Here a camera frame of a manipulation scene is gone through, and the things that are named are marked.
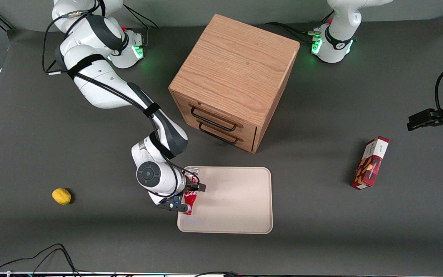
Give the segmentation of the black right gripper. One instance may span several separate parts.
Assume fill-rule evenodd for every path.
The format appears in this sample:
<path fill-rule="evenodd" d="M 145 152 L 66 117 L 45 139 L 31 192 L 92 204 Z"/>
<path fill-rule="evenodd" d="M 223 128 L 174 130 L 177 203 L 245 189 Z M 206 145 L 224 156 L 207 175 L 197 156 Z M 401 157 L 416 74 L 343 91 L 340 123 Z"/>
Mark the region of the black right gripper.
<path fill-rule="evenodd" d="M 205 184 L 186 184 L 186 191 L 206 191 Z M 166 209 L 169 212 L 181 212 L 189 213 L 191 211 L 191 205 L 182 202 L 183 197 L 170 197 L 164 198 L 158 204 L 155 205 L 156 208 Z"/>

